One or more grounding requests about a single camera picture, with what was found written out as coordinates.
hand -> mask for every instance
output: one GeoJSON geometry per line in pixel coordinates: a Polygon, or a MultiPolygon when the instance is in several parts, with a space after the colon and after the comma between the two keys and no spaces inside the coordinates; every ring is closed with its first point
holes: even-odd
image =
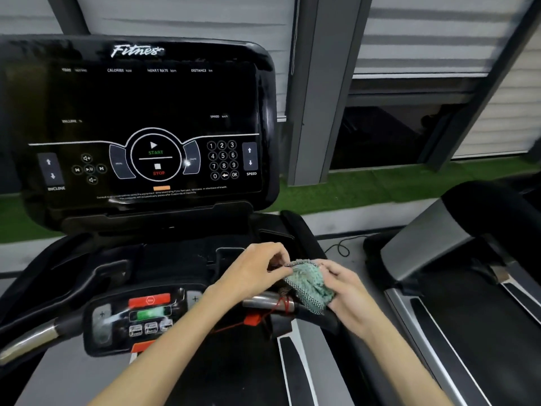
{"type": "Polygon", "coordinates": [[[293,270],[282,266],[288,263],[289,254],[281,243],[252,244],[235,259],[211,288],[219,289],[231,299],[232,305],[236,305],[291,275],[293,270]],[[268,271],[271,265],[282,267],[268,271]]]}
{"type": "Polygon", "coordinates": [[[345,327],[360,338],[366,337],[369,324],[383,313],[357,274],[327,259],[314,262],[320,266],[325,286],[336,293],[329,308],[345,327]]]}

forearm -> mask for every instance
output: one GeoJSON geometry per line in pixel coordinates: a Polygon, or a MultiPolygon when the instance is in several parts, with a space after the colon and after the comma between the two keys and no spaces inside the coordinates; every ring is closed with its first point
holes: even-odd
{"type": "Polygon", "coordinates": [[[209,290],[89,405],[162,406],[199,345],[234,304],[220,289],[209,290]]]}
{"type": "Polygon", "coordinates": [[[381,312],[362,337],[406,406],[452,406],[409,344],[381,312]]]}

white roller blind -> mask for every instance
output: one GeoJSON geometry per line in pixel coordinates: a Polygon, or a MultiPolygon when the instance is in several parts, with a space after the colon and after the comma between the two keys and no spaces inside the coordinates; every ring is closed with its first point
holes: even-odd
{"type": "Polygon", "coordinates": [[[362,74],[482,74],[532,0],[372,0],[362,74]]]}
{"type": "Polygon", "coordinates": [[[276,68],[278,116],[286,109],[295,0],[78,0],[93,34],[215,38],[264,47],[276,68]]]}
{"type": "Polygon", "coordinates": [[[531,38],[455,156],[528,151],[541,136],[541,28],[531,38]]]}
{"type": "Polygon", "coordinates": [[[62,34],[47,0],[0,0],[0,34],[62,34]]]}

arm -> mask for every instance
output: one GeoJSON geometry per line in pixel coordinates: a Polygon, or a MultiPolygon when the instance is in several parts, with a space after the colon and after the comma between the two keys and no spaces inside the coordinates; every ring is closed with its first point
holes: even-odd
{"type": "Polygon", "coordinates": [[[325,285],[336,292],[329,307],[342,323],[368,345],[406,406],[452,406],[370,296],[359,277],[329,260],[318,260],[325,285]]]}
{"type": "Polygon", "coordinates": [[[289,255],[282,244],[250,245],[220,280],[207,288],[202,299],[89,406],[162,406],[214,325],[237,303],[261,293],[292,272],[286,267],[268,272],[269,263],[288,262],[289,255]]]}

red cord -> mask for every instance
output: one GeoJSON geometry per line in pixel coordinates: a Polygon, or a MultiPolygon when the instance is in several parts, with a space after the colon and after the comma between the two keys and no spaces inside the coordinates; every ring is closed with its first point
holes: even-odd
{"type": "Polygon", "coordinates": [[[259,319],[259,321],[256,323],[256,324],[251,324],[251,323],[247,323],[247,319],[248,317],[250,316],[250,314],[247,314],[246,315],[246,318],[244,321],[242,322],[238,322],[238,323],[235,323],[233,325],[230,325],[230,326],[226,326],[226,327],[221,327],[220,329],[213,329],[212,331],[210,331],[211,334],[217,334],[218,332],[222,332],[224,330],[227,330],[227,329],[231,329],[233,327],[236,327],[236,326],[240,326],[240,325],[250,325],[250,326],[257,326],[259,325],[267,316],[269,316],[270,314],[272,314],[276,309],[278,309],[278,306],[280,305],[280,302],[283,301],[283,305],[284,305],[284,308],[286,310],[286,313],[289,312],[289,296],[281,296],[280,299],[278,299],[278,302],[276,302],[276,305],[274,305],[274,307],[268,311],[266,314],[264,314],[261,319],[259,319]]]}

